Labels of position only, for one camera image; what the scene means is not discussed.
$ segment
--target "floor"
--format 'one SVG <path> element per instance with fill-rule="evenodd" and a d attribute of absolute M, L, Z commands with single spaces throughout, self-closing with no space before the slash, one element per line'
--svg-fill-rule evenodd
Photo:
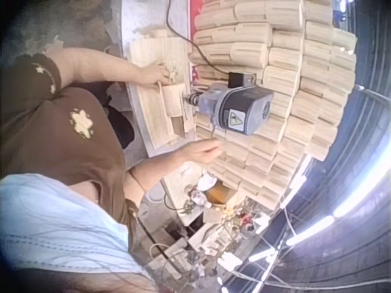
<path fill-rule="evenodd" d="M 0 65 L 10 65 L 20 54 L 43 52 L 50 46 L 83 47 L 103 51 L 112 43 L 111 0 L 52 0 L 30 1 L 5 34 Z M 109 89 L 111 106 L 121 111 L 136 129 L 136 138 L 125 150 L 127 167 L 132 167 L 147 157 L 141 135 L 131 111 L 126 91 L 114 85 Z M 172 244 L 164 226 L 183 229 L 177 213 L 166 209 L 162 203 L 164 190 L 159 183 L 147 193 L 141 204 L 139 218 L 157 242 Z M 148 250 L 152 242 L 140 226 L 137 227 L 136 258 L 143 264 L 151 259 Z"/>

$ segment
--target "machine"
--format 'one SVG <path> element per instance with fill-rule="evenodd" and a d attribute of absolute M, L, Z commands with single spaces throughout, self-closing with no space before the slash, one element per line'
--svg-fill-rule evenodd
<path fill-rule="evenodd" d="M 229 73 L 228 86 L 213 84 L 205 93 L 192 93 L 185 101 L 211 115 L 215 126 L 247 136 L 269 118 L 274 93 L 255 84 L 256 74 Z"/>

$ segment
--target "workbench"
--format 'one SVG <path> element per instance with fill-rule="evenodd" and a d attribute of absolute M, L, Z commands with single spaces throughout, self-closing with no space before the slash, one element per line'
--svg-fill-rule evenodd
<path fill-rule="evenodd" d="M 158 29 L 166 26 L 167 1 L 144 0 L 140 2 L 137 0 L 122 0 L 121 2 L 122 6 L 117 10 L 119 11 L 119 15 L 117 15 L 117 17 L 120 18 L 119 21 L 117 21 L 117 24 L 120 26 L 120 44 L 123 54 L 122 57 L 131 61 L 131 42 L 142 38 L 142 32 L 145 33 L 147 30 L 154 28 Z M 184 36 L 189 35 L 188 7 L 189 6 L 187 1 L 173 0 L 170 10 L 170 24 L 177 32 Z M 159 154 L 175 150 L 183 146 L 185 143 L 194 140 L 195 133 L 194 131 L 191 131 L 187 139 L 180 138 L 175 144 L 164 145 L 158 149 L 155 149 L 153 147 L 152 140 L 145 123 L 145 118 L 142 113 L 136 86 L 127 84 L 126 87 L 133 109 L 133 114 L 136 117 L 136 121 L 138 123 L 138 127 L 149 157 L 154 157 Z M 162 180 L 163 188 L 167 192 L 168 196 L 170 196 L 172 199 L 172 203 L 174 204 L 175 208 L 182 208 L 183 204 L 185 203 L 185 197 L 183 194 L 180 192 L 175 194 L 174 191 L 176 189 L 174 186 L 176 185 L 176 182 L 178 182 L 178 179 L 180 179 L 179 181 L 186 181 L 189 183 L 192 182 L 195 184 L 197 181 L 194 181 L 199 177 L 200 172 L 201 168 L 198 165 L 186 163 L 181 167 L 180 170 L 177 170 L 177 173 L 173 172 Z M 196 208 L 193 210 L 192 214 L 180 215 L 180 218 L 183 224 L 188 226 L 201 213 L 202 209 Z"/>

